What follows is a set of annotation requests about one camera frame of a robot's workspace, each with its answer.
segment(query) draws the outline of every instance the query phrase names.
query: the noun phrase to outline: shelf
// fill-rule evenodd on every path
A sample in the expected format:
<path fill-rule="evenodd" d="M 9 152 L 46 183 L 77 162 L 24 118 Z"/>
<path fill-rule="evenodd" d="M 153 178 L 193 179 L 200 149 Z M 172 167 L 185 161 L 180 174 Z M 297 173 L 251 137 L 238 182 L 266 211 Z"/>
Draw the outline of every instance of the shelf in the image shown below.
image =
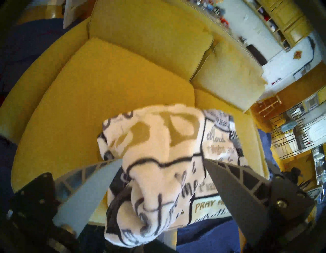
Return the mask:
<path fill-rule="evenodd" d="M 256 0 L 253 2 L 249 2 L 247 0 L 243 0 L 250 9 L 252 9 L 255 14 L 260 18 L 260 20 L 264 23 L 264 25 L 268 28 L 270 33 L 273 35 L 275 40 L 278 42 L 278 44 L 285 50 L 291 49 L 289 43 L 287 42 L 285 36 L 281 32 L 281 30 L 278 28 L 272 17 L 269 15 L 269 13 L 264 9 L 264 7 L 258 3 Z"/>

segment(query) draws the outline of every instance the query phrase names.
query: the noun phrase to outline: screw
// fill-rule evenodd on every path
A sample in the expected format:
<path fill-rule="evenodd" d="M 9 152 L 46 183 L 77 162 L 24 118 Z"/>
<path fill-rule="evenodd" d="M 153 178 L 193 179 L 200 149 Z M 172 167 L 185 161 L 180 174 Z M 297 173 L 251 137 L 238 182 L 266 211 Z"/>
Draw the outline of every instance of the screw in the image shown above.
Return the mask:
<path fill-rule="evenodd" d="M 287 208 L 288 207 L 288 204 L 284 201 L 284 200 L 281 200 L 279 199 L 276 204 L 280 207 L 280 208 Z"/>
<path fill-rule="evenodd" d="M 305 198 L 305 195 L 304 195 L 303 193 L 301 193 L 301 192 L 298 192 L 298 193 L 297 193 L 297 196 L 299 196 L 299 197 L 301 197 L 301 198 Z"/>

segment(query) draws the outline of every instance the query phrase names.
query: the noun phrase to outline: yellow couch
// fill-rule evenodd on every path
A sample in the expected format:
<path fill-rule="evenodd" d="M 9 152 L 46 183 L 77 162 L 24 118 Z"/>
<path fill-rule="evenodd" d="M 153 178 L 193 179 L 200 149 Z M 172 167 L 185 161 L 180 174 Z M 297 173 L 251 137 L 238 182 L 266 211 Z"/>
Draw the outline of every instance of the yellow couch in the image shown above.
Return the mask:
<path fill-rule="evenodd" d="M 214 50 L 218 45 L 227 48 L 223 59 Z M 225 77 L 205 75 L 212 53 L 223 60 L 223 71 L 227 64 L 228 75 L 238 75 L 237 81 L 226 84 L 220 80 Z M 213 74 L 219 71 L 214 66 Z M 18 144 L 13 190 L 46 171 L 56 179 L 101 161 L 96 138 L 102 121 L 155 104 L 232 114 L 249 165 L 267 176 L 257 129 L 243 112 L 264 90 L 261 74 L 237 39 L 186 1 L 136 0 L 130 6 L 129 1 L 98 0 L 92 16 L 34 62 L 0 108 L 0 134 Z M 247 95 L 237 102 L 239 93 Z M 90 222 L 103 224 L 106 210 L 105 196 Z"/>

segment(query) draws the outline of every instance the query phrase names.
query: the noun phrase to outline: blanket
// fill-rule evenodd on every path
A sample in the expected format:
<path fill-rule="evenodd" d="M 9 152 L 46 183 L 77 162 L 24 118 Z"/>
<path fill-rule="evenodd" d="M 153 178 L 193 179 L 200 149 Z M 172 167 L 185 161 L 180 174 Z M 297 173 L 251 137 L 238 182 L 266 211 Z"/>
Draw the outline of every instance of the blanket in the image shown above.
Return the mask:
<path fill-rule="evenodd" d="M 109 242 L 135 247 L 170 229 L 230 216 L 203 159 L 247 166 L 231 115 L 158 105 L 102 126 L 102 158 L 123 160 L 108 189 Z"/>

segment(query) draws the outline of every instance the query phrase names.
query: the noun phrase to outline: couch cushion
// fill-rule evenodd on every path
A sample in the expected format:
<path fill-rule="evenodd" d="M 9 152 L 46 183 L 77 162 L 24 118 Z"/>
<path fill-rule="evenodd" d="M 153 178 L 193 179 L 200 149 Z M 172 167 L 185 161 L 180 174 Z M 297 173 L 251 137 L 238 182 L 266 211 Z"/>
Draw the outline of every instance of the couch cushion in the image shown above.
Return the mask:
<path fill-rule="evenodd" d="M 199 109 L 217 109 L 234 117 L 237 134 L 248 164 L 256 173 L 268 178 L 269 172 L 265 166 L 264 154 L 261 153 L 259 146 L 259 135 L 251 116 L 202 90 L 195 89 L 195 101 L 195 105 Z"/>
<path fill-rule="evenodd" d="M 245 45 L 235 36 L 230 29 L 227 29 L 218 19 L 212 15 L 208 15 L 207 12 L 200 7 L 196 6 L 192 1 L 188 0 L 165 0 L 170 4 L 181 8 L 185 12 L 192 16 L 192 19 L 200 20 L 205 25 L 205 31 L 209 31 L 214 41 L 219 42 L 221 40 L 227 41 L 232 44 L 235 50 L 235 54 L 242 55 L 246 59 L 246 64 L 250 65 L 259 74 L 263 74 L 259 62 L 253 57 L 251 52 L 247 50 Z"/>
<path fill-rule="evenodd" d="M 13 189 L 46 171 L 56 179 L 101 161 L 96 139 L 105 119 L 173 103 L 195 105 L 189 82 L 119 46 L 90 39 L 59 73 L 27 124 L 12 168 Z"/>
<path fill-rule="evenodd" d="M 160 0 L 98 0 L 89 33 L 190 80 L 213 41 L 204 27 L 187 12 Z"/>
<path fill-rule="evenodd" d="M 264 92 L 266 82 L 257 68 L 235 52 L 231 43 L 221 40 L 191 83 L 246 111 Z"/>

